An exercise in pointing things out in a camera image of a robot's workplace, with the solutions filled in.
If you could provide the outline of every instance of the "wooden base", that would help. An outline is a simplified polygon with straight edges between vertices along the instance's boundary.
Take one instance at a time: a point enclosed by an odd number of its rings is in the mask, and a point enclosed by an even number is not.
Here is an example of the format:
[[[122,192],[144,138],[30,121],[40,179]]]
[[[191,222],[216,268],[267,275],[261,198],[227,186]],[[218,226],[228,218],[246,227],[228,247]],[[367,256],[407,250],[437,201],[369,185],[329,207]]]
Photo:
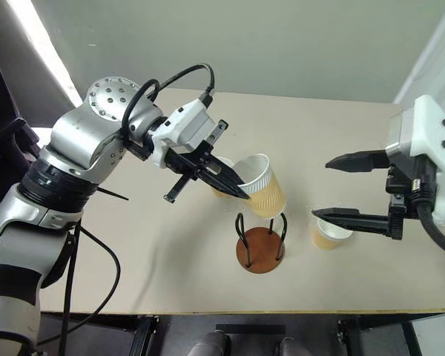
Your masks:
[[[285,246],[282,246],[280,259],[276,260],[280,244],[280,237],[277,233],[269,233],[268,228],[252,228],[245,232],[250,251],[251,264],[247,266],[245,246],[239,239],[236,245],[237,260],[242,267],[252,273],[267,273],[275,269],[282,262],[285,254]]]

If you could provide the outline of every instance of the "tan paper cup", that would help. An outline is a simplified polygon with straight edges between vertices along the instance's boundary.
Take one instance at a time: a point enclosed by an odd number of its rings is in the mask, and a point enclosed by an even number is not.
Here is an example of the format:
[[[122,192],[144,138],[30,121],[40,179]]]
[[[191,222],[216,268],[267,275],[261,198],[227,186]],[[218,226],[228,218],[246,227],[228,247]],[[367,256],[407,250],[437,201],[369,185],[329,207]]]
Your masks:
[[[332,250],[352,235],[353,231],[346,230],[322,219],[317,219],[317,229],[313,231],[311,241],[322,250]]]
[[[271,219],[283,212],[286,198],[265,154],[247,157],[236,163],[233,169],[245,182],[239,187],[251,197],[246,203],[255,214]]]
[[[219,161],[221,161],[222,163],[224,163],[225,165],[227,165],[230,168],[234,167],[234,163],[229,159],[229,158],[225,158],[222,156],[216,157],[218,158]],[[223,193],[221,191],[218,191],[214,188],[211,187],[211,190],[214,192],[214,194],[216,194],[216,197],[222,198],[222,197],[229,197],[230,195],[227,195],[226,193]]]

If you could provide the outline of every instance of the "beige tabletop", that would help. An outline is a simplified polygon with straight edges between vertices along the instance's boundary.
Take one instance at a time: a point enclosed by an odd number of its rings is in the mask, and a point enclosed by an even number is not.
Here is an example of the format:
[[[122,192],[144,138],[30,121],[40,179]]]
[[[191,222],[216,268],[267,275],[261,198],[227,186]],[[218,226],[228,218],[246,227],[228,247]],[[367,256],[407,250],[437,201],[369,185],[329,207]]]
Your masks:
[[[158,105],[169,114],[199,95],[165,90]],[[346,174],[324,168],[335,156],[384,147],[391,104],[218,93],[209,113],[229,123],[213,153],[233,161],[264,153],[287,196],[286,256],[268,274],[237,262],[234,220],[267,226],[242,201],[218,198],[189,182],[172,205],[163,199],[178,176],[130,154],[102,184],[130,202],[96,193],[83,226],[107,243],[122,278],[104,312],[354,312],[445,309],[445,252],[419,222],[406,221],[402,241],[354,233],[322,251],[311,243],[314,208],[345,206],[385,214],[386,171]],[[277,220],[275,228],[280,229]],[[93,311],[115,275],[111,258],[82,236],[72,311]],[[41,293],[42,309],[61,311],[65,281]]]

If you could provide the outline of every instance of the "white paper cup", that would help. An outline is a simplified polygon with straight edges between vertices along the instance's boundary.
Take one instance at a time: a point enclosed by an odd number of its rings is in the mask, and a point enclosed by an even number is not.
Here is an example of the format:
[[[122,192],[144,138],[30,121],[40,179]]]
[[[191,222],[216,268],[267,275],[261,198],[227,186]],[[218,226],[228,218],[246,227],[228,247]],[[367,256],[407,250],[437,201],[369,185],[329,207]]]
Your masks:
[[[234,171],[245,182],[239,187],[251,197],[246,203],[263,219],[271,219],[283,212],[286,198],[265,154],[255,154],[237,162]]]
[[[346,230],[317,218],[317,229],[314,231],[311,241],[318,248],[332,250],[352,234],[353,231],[351,230]]]
[[[224,163],[225,165],[227,165],[230,168],[234,167],[234,163],[229,159],[229,158],[225,158],[222,156],[216,157],[218,158],[219,161],[221,161],[222,163]],[[218,191],[217,189],[214,189],[211,187],[211,189],[213,190],[213,192],[216,194],[217,197],[222,198],[222,197],[229,197],[229,195],[227,195],[226,193],[223,193],[221,191]]]

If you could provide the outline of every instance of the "electric cable connector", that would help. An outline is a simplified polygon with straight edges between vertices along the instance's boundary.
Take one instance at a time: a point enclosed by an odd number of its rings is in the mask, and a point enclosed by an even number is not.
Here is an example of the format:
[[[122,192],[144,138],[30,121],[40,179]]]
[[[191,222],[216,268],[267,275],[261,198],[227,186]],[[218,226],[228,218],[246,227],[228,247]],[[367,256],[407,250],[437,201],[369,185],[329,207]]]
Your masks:
[[[209,105],[213,102],[213,96],[208,91],[205,91],[200,95],[200,101],[206,108],[209,108]]]
[[[415,177],[412,181],[412,204],[418,219],[432,240],[445,251],[445,235],[436,226],[432,218],[435,206],[437,168],[426,155],[415,157]]]
[[[435,192],[437,190],[437,168],[428,156],[422,154],[415,157],[415,178],[412,180],[412,204],[427,204],[430,211],[435,206]]]

